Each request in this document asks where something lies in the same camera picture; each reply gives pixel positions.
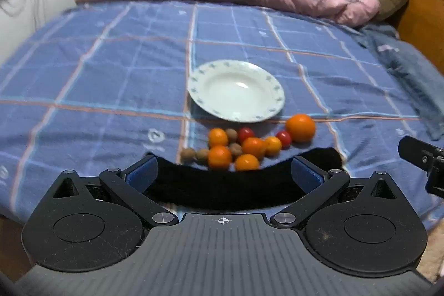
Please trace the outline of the red cherry tomato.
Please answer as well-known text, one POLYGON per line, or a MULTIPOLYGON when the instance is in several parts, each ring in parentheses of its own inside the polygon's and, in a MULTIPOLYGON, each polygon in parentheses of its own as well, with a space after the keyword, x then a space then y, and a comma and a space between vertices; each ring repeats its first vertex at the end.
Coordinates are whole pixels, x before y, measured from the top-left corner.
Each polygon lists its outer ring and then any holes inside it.
POLYGON ((254 137, 255 137, 254 131, 248 127, 241 128, 237 132, 237 141, 239 144, 243 144, 243 142, 248 138, 254 138, 254 137))
POLYGON ((278 138, 278 140, 280 140, 281 147, 283 149, 289 148, 292 143, 292 139, 291 139, 290 134, 285 130, 278 131, 276 133, 276 138, 278 138))

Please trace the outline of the mandarin small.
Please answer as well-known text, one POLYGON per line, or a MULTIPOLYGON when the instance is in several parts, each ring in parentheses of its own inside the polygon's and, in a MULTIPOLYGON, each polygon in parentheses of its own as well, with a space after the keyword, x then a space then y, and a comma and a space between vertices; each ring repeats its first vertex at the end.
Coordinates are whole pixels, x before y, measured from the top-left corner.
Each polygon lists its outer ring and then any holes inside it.
POLYGON ((269 136, 265 140, 266 145, 266 156, 267 157, 276 157, 282 149, 281 140, 279 140, 276 136, 269 136))

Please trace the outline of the large orange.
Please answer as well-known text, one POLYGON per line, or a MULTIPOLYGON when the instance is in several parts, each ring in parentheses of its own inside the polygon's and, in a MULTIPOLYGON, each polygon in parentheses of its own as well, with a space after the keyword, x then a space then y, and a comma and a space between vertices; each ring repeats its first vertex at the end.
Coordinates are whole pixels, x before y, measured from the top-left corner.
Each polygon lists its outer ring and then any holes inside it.
POLYGON ((315 121, 304 113, 298 113, 288 119, 285 130, 295 143, 309 143, 315 137, 315 121))

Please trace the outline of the brown longan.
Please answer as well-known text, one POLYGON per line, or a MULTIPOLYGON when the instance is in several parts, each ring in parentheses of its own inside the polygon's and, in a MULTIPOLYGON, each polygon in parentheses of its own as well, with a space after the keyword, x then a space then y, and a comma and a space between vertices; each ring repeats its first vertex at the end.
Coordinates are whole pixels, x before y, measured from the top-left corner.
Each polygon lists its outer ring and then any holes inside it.
POLYGON ((237 158, 242 155, 242 146, 238 143, 232 143, 229 145, 229 150, 232 153, 234 158, 237 158))
POLYGON ((227 128, 225 130, 229 143, 236 143, 238 139, 238 132, 235 129, 227 128))
POLYGON ((196 161, 198 163, 200 163, 201 165, 207 165, 208 163, 208 153, 209 153, 209 149, 206 148, 201 148, 199 150, 196 151, 196 161))

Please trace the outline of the brown longan back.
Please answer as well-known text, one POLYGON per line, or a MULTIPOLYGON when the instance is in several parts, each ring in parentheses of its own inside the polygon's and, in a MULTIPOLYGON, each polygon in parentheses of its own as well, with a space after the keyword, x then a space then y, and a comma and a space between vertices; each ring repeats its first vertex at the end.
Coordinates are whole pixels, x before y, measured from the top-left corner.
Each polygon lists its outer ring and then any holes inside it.
POLYGON ((238 139, 238 132, 235 129, 227 128, 225 130, 229 143, 236 143, 238 139))

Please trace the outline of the mandarin front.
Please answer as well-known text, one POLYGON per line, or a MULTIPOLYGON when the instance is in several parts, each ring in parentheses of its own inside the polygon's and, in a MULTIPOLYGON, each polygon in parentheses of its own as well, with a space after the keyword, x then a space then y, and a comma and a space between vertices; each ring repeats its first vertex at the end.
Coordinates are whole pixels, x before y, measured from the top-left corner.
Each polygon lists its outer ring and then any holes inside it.
POLYGON ((260 168, 259 160, 251 154, 242 154, 235 160, 236 171, 254 171, 260 168))

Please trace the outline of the grey blue blanket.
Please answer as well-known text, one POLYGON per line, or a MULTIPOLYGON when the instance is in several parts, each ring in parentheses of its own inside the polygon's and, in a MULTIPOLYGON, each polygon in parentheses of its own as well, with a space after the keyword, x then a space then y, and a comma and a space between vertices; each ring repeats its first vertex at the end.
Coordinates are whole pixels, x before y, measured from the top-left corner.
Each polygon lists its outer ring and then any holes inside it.
POLYGON ((433 140, 443 137, 443 75, 394 27, 367 24, 357 41, 367 48, 409 95, 433 140))

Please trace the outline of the blue plaid bed sheet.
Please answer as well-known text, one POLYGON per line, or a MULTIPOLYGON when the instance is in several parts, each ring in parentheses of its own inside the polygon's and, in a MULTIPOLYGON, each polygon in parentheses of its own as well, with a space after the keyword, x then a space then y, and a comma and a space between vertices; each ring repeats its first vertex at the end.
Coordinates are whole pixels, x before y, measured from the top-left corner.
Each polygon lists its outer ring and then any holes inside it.
POLYGON ((427 228, 443 202, 400 159, 399 140, 430 140, 408 92, 379 54, 403 55, 393 29, 379 49, 362 32, 260 7, 185 1, 83 4, 40 28, 1 66, 1 214, 24 222, 59 173, 94 176, 151 151, 177 161, 227 123, 189 97, 187 78, 219 60, 251 62, 282 85, 282 112, 253 127, 279 131, 296 113, 314 146, 337 149, 356 177, 396 180, 427 228))

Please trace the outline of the white floral plate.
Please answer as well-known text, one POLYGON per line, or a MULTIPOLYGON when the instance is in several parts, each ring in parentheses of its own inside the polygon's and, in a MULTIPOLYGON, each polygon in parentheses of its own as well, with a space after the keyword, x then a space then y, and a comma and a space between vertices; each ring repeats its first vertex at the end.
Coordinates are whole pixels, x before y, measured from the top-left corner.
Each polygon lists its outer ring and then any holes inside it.
POLYGON ((205 63, 189 76, 187 89, 205 112, 230 122, 262 122, 284 107, 282 85, 268 71, 249 62, 205 63))

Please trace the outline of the wooden headboard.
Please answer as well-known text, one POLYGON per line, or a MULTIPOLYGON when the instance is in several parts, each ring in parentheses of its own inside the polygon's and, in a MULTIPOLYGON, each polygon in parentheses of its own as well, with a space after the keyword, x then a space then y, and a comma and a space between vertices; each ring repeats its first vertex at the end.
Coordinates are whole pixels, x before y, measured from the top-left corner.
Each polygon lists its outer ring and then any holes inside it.
POLYGON ((409 0, 389 20, 400 38, 443 71, 444 0, 409 0))

